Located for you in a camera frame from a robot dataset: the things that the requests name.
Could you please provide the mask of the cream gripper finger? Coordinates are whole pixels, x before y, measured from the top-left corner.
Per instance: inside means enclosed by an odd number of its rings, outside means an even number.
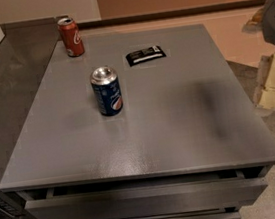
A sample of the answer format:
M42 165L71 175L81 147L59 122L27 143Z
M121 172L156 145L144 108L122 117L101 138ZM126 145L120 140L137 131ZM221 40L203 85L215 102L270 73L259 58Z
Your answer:
M254 91L254 110L262 117L275 112L275 52L259 61L257 85Z

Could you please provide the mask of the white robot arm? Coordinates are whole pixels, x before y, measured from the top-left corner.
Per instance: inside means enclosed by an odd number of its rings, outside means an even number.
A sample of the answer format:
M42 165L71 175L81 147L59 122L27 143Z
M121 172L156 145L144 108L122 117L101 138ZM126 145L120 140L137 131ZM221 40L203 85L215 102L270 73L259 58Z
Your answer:
M275 45L275 0L265 2L245 26L260 29L263 39ZM258 115L265 117L275 111L275 52L271 56L261 57L256 79L254 109Z

